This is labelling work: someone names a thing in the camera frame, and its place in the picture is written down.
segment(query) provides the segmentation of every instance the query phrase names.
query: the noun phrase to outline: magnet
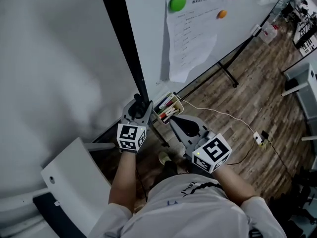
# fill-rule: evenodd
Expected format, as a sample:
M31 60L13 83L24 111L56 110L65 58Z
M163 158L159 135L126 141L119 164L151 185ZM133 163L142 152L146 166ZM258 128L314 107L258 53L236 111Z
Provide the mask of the magnet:
M171 0L170 9L172 11L180 11L185 7L186 0Z
M219 13L218 13L218 18L224 18L225 16L227 15L227 11L226 10L221 10Z

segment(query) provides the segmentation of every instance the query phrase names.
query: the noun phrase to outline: white cube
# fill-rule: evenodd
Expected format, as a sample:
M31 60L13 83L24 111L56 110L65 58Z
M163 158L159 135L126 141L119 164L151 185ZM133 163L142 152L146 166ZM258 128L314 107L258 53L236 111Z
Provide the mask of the white cube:
M147 137L145 126L118 124L117 141L119 147L130 152L137 152Z
M229 158L231 153L231 147L219 133L193 152L192 162L208 173L212 173Z

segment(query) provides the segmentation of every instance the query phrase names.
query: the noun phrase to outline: paper sheet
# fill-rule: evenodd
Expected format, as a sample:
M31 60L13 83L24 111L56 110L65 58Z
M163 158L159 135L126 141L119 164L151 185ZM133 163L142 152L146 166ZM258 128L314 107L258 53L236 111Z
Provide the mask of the paper sheet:
M218 13L225 0L187 0L185 7L172 12L167 3L167 27L170 39L169 79L184 83L189 72L202 64L217 42Z

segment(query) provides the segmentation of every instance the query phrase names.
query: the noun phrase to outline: shoe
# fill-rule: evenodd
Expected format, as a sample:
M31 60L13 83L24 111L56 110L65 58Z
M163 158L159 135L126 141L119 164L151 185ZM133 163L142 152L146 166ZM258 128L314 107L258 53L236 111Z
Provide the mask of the shoe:
M171 161L167 153L165 152L160 152L158 155L159 162L161 162L162 165L165 165L166 161Z

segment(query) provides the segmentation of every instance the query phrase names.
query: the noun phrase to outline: orange magnet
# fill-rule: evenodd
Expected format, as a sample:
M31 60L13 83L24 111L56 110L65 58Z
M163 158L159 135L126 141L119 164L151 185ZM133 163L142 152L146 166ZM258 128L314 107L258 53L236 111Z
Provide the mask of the orange magnet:
M219 13L218 13L218 18L224 18L225 16L227 15L227 11L226 10L221 10Z

